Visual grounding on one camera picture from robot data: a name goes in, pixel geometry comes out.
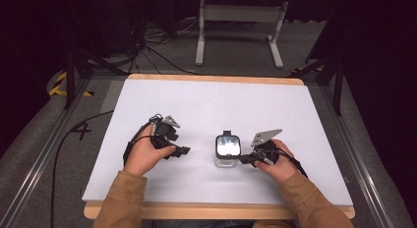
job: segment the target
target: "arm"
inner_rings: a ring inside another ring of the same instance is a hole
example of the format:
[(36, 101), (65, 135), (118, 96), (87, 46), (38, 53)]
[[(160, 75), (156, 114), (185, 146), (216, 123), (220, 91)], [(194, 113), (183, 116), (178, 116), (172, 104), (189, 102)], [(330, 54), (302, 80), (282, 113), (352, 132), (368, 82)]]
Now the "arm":
[[(150, 133), (151, 126), (147, 126), (139, 138), (150, 136)], [(114, 179), (93, 227), (141, 227), (147, 186), (147, 178), (143, 175), (174, 150), (175, 146), (155, 149), (149, 138), (135, 143), (123, 171), (119, 171)]]
[[(276, 147), (294, 156), (283, 142), (273, 141)], [(278, 184), (288, 206), (297, 213), (301, 227), (353, 227), (347, 216), (331, 204), (310, 180), (301, 175), (288, 158), (279, 157), (272, 166), (260, 161), (255, 165)]]

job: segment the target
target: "cable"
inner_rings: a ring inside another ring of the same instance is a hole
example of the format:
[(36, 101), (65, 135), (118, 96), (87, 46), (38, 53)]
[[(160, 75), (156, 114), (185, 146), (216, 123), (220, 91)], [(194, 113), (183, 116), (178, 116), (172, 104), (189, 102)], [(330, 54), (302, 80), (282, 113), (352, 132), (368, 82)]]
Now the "cable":
[[(194, 33), (197, 34), (195, 32), (192, 32), (191, 30), (193, 30), (195, 28), (195, 26), (198, 23), (198, 19), (196, 19), (195, 21), (189, 23), (188, 25), (185, 26), (185, 28), (182, 28), (180, 30), (175, 31), (175, 34), (173, 36), (169, 36), (167, 32), (162, 32), (161, 29), (159, 29), (157, 32), (154, 31), (154, 27), (152, 27), (152, 31), (153, 33), (144, 36), (144, 38), (146, 39), (146, 43), (148, 45), (159, 45), (159, 44), (167, 44), (169, 42), (171, 42), (172, 40), (179, 38), (179, 37), (184, 37), (190, 33)], [(157, 36), (161, 36), (160, 41), (153, 41), (153, 40), (148, 40), (147, 38), (154, 38)]]
[(295, 157), (290, 156), (287, 152), (285, 152), (284, 150), (282, 150), (281, 148), (275, 148), (276, 150), (264, 150), (264, 153), (273, 153), (273, 154), (278, 154), (278, 155), (282, 155), (286, 158), (288, 158), (288, 160), (294, 164), (294, 166), (301, 172), (301, 174), (303, 174), (306, 178), (309, 178), (307, 176), (306, 171), (304, 171), (304, 168), (301, 166), (300, 161), (298, 161), (297, 159), (295, 159)]
[[(120, 67), (122, 65), (125, 65), (129, 62), (131, 62), (133, 59), (135, 58), (135, 55), (129, 56), (126, 59), (120, 60), (120, 61), (115, 61), (115, 62), (108, 62), (109, 64), (115, 66), (115, 67)], [(103, 69), (102, 66), (95, 64), (95, 63), (89, 63), (89, 65), (94, 68), (94, 69)]]
[(145, 137), (140, 137), (138, 138), (138, 136), (141, 134), (141, 132), (150, 124), (155, 124), (156, 121), (161, 120), (162, 119), (162, 115), (160, 115), (159, 113), (155, 114), (153, 117), (149, 118), (148, 122), (145, 123), (143, 126), (141, 126), (139, 128), (139, 130), (135, 133), (135, 135), (132, 137), (132, 139), (128, 142), (128, 146), (126, 147), (125, 152), (123, 153), (123, 164), (126, 165), (126, 162), (129, 159), (129, 155), (132, 151), (132, 148), (134, 146), (134, 144), (142, 139), (142, 138), (146, 138), (146, 137), (151, 137), (151, 136), (145, 136)]
[(184, 73), (187, 73), (187, 74), (199, 75), (199, 74), (197, 74), (197, 73), (192, 73), (192, 72), (186, 71), (186, 70), (184, 70), (184, 69), (182, 69), (182, 68), (178, 67), (177, 65), (175, 65), (175, 64), (173, 64), (171, 61), (167, 60), (165, 57), (163, 57), (161, 54), (159, 54), (158, 52), (156, 52), (154, 49), (150, 48), (149, 46), (145, 45), (145, 47), (146, 47), (148, 50), (153, 51), (153, 53), (155, 53), (157, 56), (161, 57), (163, 60), (165, 60), (166, 62), (168, 62), (168, 63), (169, 63), (169, 64), (171, 64), (172, 66), (174, 66), (176, 69), (178, 69), (178, 70), (180, 70), (180, 71), (182, 71), (182, 72), (184, 72)]
[(144, 51), (142, 51), (141, 50), (141, 53), (142, 54), (144, 54), (144, 56), (148, 59), (148, 61), (156, 68), (156, 71), (159, 73), (159, 74), (161, 74), (160, 72), (159, 72), (159, 70), (157, 69), (157, 67), (156, 67), (156, 65), (154, 64), (154, 63), (152, 63), (151, 61), (150, 61), (150, 58), (144, 53)]
[(80, 52), (80, 54), (89, 57), (92, 61), (94, 61), (95, 63), (101, 65), (102, 67), (108, 69), (109, 71), (111, 71), (112, 73), (119, 75), (119, 76), (128, 76), (129, 74), (127, 72), (124, 72), (114, 66), (112, 66), (111, 64), (109, 64), (108, 62), (95, 57), (94, 55), (90, 54), (88, 51), (86, 51), (85, 49), (79, 48), (78, 52)]
[(135, 139), (135, 141), (134, 142), (132, 142), (132, 144), (135, 144), (136, 142), (138, 142), (138, 141), (140, 141), (141, 139), (143, 139), (143, 138), (152, 138), (153, 136), (143, 136), (143, 137), (139, 137), (139, 138), (137, 138), (137, 139)]
[(134, 58), (132, 59), (131, 65), (130, 65), (130, 67), (129, 67), (129, 71), (128, 71), (128, 73), (129, 73), (129, 74), (131, 73), (132, 66), (133, 66), (133, 63), (134, 63), (134, 62), (135, 62), (136, 71), (138, 71), (138, 72), (139, 72), (139, 70), (138, 70), (138, 65), (136, 64), (136, 59), (138, 58), (138, 55), (139, 55), (139, 52), (138, 52), (138, 51), (135, 51), (135, 56), (134, 56)]
[(136, 68), (136, 71), (139, 73), (139, 67), (138, 67), (138, 64), (136, 64), (136, 60), (135, 60), (135, 68)]
[(74, 127), (71, 128), (70, 131), (67, 132), (67, 134), (65, 134), (65, 136), (62, 138), (61, 142), (59, 143), (58, 149), (56, 150), (55, 153), (55, 159), (53, 162), (53, 171), (52, 171), (52, 191), (51, 191), (51, 205), (50, 205), (50, 227), (53, 228), (53, 222), (54, 222), (54, 202), (55, 202), (55, 181), (56, 181), (56, 166), (57, 166), (57, 162), (58, 162), (58, 156), (59, 156), (59, 151), (61, 150), (62, 144), (64, 144), (65, 139), (70, 135), (70, 133), (78, 130), (80, 127), (82, 127), (88, 120), (91, 120), (93, 118), (97, 118), (100, 117), (102, 115), (106, 115), (109, 113), (114, 112), (114, 110), (108, 111), (108, 112), (104, 112), (104, 113), (100, 113), (97, 115), (94, 115), (92, 117), (88, 117), (85, 120), (79, 122), (78, 124), (76, 124)]

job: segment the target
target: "jacket sleeve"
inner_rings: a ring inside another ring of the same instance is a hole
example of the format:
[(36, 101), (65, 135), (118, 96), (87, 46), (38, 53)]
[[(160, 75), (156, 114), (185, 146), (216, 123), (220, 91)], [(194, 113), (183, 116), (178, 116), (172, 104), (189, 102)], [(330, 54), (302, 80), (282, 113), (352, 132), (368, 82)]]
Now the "jacket sleeve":
[(93, 227), (141, 227), (146, 186), (146, 177), (119, 171)]
[(302, 174), (288, 178), (279, 185), (279, 190), (287, 205), (297, 213), (301, 227), (353, 227), (349, 218)]

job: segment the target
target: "small device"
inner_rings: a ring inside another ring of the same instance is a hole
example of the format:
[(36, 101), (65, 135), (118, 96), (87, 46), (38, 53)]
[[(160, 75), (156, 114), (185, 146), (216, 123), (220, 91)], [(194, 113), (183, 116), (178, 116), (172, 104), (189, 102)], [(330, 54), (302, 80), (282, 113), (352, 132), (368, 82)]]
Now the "small device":
[[(142, 136), (139, 138), (139, 135), (144, 130), (144, 128), (146, 128), (149, 125), (152, 125), (151, 135)], [(180, 128), (180, 125), (178, 125), (177, 122), (175, 122), (175, 120), (171, 116), (163, 118), (160, 114), (156, 114), (153, 117), (151, 117), (149, 121), (146, 124), (144, 124), (128, 142), (125, 153), (123, 154), (124, 164), (126, 164), (126, 161), (129, 158), (133, 145), (141, 138), (150, 138), (150, 142), (156, 149), (164, 148), (169, 145), (175, 145), (175, 151), (169, 154), (168, 156), (164, 157), (165, 159), (168, 159), (171, 156), (180, 157), (183, 154), (187, 154), (190, 151), (189, 147), (178, 146), (172, 143), (178, 139), (178, 135), (176, 134), (177, 131), (174, 129), (174, 127)]]
[(240, 140), (231, 131), (215, 138), (215, 165), (217, 167), (235, 167), (241, 153)]

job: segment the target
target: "table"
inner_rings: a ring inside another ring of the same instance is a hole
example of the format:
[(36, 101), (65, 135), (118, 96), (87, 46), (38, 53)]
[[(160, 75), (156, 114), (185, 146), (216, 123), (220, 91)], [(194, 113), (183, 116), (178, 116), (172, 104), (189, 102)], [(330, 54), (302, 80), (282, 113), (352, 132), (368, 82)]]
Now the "table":
[[(210, 77), (210, 76), (172, 76), (172, 75), (132, 75), (128, 80), (170, 80), (185, 82), (216, 82), (229, 84), (263, 84), (302, 86), (296, 79), (243, 78), (243, 77)], [(180, 139), (184, 138), (179, 130)], [(101, 201), (87, 201), (85, 216), (96, 218), (101, 208)], [(355, 214), (353, 205), (341, 205), (339, 208), (349, 217)], [(237, 203), (205, 203), (205, 202), (151, 202), (144, 203), (143, 219), (294, 219), (295, 213), (285, 205), (277, 204), (237, 204)]]

